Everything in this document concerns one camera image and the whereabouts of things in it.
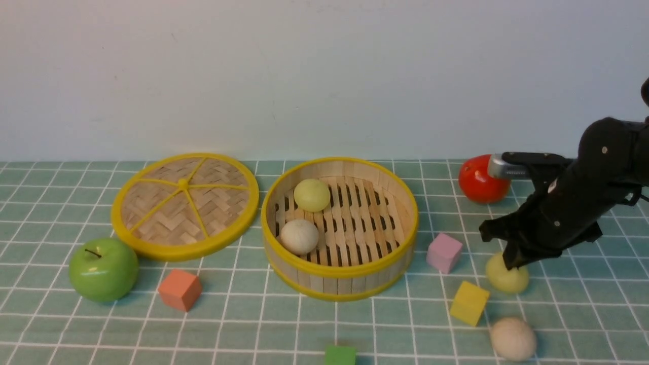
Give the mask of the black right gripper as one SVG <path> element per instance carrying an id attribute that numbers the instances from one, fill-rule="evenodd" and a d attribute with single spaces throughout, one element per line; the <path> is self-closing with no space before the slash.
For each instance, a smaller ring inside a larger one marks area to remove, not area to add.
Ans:
<path id="1" fill-rule="evenodd" d="M 533 183 L 534 190 L 512 213 L 485 220 L 478 227 L 482 242 L 507 241 L 501 254 L 507 270 L 520 269 L 602 235 L 598 219 L 615 205 L 635 205 L 642 180 L 635 173 L 606 176 L 600 160 L 549 153 L 493 154 L 488 174 Z"/>

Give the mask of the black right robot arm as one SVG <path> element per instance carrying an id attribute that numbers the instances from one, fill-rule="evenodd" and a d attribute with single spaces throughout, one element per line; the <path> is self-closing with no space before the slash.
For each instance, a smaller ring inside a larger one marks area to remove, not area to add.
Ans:
<path id="1" fill-rule="evenodd" d="M 512 213 L 486 220 L 484 242 L 506 242 L 508 270 L 544 259 L 602 236 L 598 220 L 615 205 L 647 200 L 648 124 L 612 117 L 591 123 L 568 159 L 552 153 L 504 152 L 489 159 L 493 178 L 528 179 L 534 192 Z"/>

